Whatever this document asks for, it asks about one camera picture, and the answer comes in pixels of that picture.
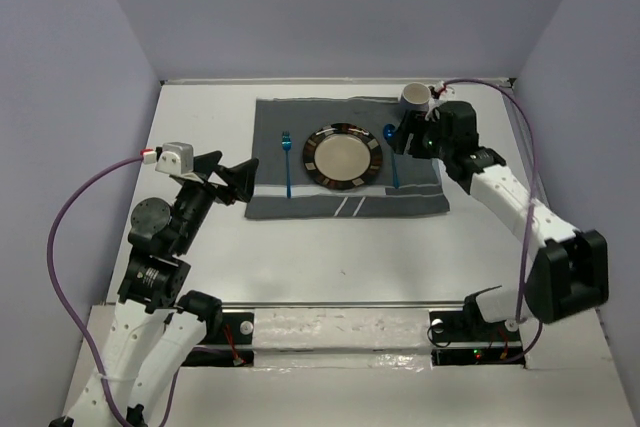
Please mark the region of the purple ceramic mug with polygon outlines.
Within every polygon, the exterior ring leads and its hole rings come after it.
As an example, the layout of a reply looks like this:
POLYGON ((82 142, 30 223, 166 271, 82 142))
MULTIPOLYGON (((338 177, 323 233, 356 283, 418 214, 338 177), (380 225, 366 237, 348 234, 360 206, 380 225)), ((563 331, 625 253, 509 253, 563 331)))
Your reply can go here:
POLYGON ((398 97, 399 110, 405 111, 418 110, 428 112, 432 100, 432 92, 429 86, 412 82, 405 85, 398 97))

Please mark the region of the blue metal fork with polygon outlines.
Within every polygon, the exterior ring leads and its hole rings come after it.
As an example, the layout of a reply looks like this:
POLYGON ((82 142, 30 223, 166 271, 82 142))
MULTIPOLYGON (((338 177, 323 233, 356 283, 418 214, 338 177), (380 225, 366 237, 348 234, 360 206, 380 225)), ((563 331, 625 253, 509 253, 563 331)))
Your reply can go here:
POLYGON ((292 198, 291 171, 290 171, 290 151, 292 149, 292 140, 288 131, 282 132, 281 146, 285 154, 285 173, 286 173, 286 196, 292 198))

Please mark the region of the grey striped cloth placemat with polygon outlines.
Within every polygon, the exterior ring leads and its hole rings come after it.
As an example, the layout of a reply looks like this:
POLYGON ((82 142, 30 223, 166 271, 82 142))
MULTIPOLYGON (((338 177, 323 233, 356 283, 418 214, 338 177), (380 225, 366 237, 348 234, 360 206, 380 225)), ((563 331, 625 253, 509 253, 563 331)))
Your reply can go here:
POLYGON ((398 101, 392 97, 258 99, 252 156, 259 160, 259 167, 245 218, 255 221, 413 218, 448 213, 450 204, 436 161, 397 155, 400 187, 393 187, 390 148, 383 139, 383 128, 386 124, 399 124, 402 115, 398 101), (334 123, 362 127, 381 143, 382 170, 372 185, 334 191, 315 184, 305 173, 302 165, 305 141, 316 130, 334 123), (286 196, 283 131, 288 131, 292 140, 291 199, 286 196))

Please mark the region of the blue metal spoon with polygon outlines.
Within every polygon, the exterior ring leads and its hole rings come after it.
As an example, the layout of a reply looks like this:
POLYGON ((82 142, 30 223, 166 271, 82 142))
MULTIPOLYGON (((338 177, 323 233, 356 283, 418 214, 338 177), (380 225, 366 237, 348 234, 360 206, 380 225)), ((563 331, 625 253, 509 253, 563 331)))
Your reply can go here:
POLYGON ((390 148, 390 158, 391 158, 390 163, 391 163, 391 170, 392 170, 393 187, 395 189, 398 189, 400 187, 400 182, 399 182, 399 176, 398 176, 397 164, 396 164, 396 153, 392 145, 394 134, 395 134, 395 127, 392 124, 386 124, 383 128, 383 137, 390 148))

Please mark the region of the dark rimmed dinner plate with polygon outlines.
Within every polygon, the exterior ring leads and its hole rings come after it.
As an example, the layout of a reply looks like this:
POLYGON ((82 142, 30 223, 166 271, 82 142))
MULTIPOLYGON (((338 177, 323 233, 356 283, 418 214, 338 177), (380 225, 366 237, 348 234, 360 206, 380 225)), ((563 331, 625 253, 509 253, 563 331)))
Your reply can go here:
POLYGON ((384 160, 382 147, 368 130, 349 123, 313 132, 302 150, 305 173, 317 185, 347 191, 372 185, 384 160))

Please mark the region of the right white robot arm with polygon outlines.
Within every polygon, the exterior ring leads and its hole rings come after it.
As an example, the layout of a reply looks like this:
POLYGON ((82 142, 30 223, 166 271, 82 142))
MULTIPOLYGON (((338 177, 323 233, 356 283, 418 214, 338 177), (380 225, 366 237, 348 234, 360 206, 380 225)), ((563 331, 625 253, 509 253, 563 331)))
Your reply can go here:
POLYGON ((552 324, 609 299, 608 245, 596 230, 581 231, 530 193, 495 150, 479 140, 470 103, 448 101, 431 112, 411 110, 384 138, 397 154, 437 159, 449 178, 488 208, 526 249, 515 287, 466 297, 462 331, 482 339, 497 322, 535 318, 552 324))

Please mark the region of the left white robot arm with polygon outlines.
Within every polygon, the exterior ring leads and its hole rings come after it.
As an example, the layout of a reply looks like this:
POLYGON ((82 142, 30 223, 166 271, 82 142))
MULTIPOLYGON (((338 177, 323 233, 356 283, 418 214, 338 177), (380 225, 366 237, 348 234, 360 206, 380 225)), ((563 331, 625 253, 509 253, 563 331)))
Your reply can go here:
POLYGON ((196 155, 191 145, 165 143, 146 148, 92 176, 65 202, 50 228, 46 263, 58 300, 81 332, 94 369, 77 401, 55 426, 144 426, 158 397, 174 387, 177 373, 200 342, 215 339, 223 326, 222 303, 208 294, 181 289, 190 266, 183 256, 211 206, 249 203, 259 166, 251 158, 233 167, 213 151, 196 155), (54 242, 65 214, 91 185, 132 164, 152 165, 180 186, 173 202, 140 201, 131 213, 131 246, 107 340, 99 348, 71 306, 54 266, 54 242))

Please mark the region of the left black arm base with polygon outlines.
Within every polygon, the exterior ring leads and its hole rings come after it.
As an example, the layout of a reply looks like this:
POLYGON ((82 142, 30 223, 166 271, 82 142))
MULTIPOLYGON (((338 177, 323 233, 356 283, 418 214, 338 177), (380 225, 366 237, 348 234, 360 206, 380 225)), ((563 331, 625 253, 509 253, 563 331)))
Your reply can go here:
POLYGON ((254 325, 253 312, 224 312, 218 331, 207 333, 189 354, 184 365, 219 368, 252 366, 254 325))

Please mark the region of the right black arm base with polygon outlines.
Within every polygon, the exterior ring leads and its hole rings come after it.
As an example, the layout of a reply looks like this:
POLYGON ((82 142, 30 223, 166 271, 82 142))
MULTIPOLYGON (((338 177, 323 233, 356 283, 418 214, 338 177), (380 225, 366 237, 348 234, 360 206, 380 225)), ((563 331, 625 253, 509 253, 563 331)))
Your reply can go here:
POLYGON ((430 312, 426 337, 434 367, 525 364, 518 330, 509 331, 500 322, 471 321, 462 311, 430 312))

